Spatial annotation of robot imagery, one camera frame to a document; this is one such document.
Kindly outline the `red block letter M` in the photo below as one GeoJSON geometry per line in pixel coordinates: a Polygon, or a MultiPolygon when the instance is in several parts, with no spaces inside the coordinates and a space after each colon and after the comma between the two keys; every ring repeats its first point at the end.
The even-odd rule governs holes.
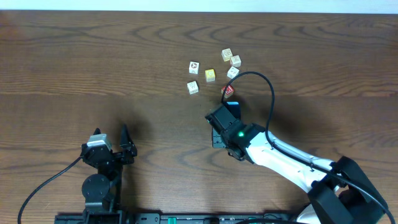
{"type": "Polygon", "coordinates": [[[229,98],[230,96],[232,96],[234,93],[234,88],[231,85],[228,86],[224,86],[221,89],[221,95],[224,96],[224,98],[229,98]]]}

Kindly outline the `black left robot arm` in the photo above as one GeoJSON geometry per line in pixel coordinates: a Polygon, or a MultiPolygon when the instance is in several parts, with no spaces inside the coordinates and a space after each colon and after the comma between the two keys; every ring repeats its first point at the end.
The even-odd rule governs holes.
{"type": "Polygon", "coordinates": [[[122,127],[119,145],[122,151],[113,152],[107,135],[98,128],[81,145],[83,162],[97,169],[81,188],[89,213],[113,213],[120,209],[123,166],[132,164],[137,156],[137,147],[126,125],[122,127]]]}

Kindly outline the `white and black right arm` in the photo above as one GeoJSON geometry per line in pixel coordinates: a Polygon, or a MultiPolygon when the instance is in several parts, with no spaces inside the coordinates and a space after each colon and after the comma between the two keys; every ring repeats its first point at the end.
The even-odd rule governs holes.
{"type": "Polygon", "coordinates": [[[386,201],[354,160],[341,157],[333,162],[310,155],[267,128],[240,119],[209,123],[230,156],[269,168],[307,194],[310,204],[297,217],[299,223],[377,223],[384,215],[395,222],[386,201]]]}

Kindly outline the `blue block letter X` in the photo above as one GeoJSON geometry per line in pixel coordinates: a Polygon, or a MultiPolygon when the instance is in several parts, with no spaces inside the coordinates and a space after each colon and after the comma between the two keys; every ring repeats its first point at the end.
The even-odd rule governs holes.
{"type": "Polygon", "coordinates": [[[241,119],[241,107],[237,101],[228,101],[224,105],[236,119],[241,119]]]}

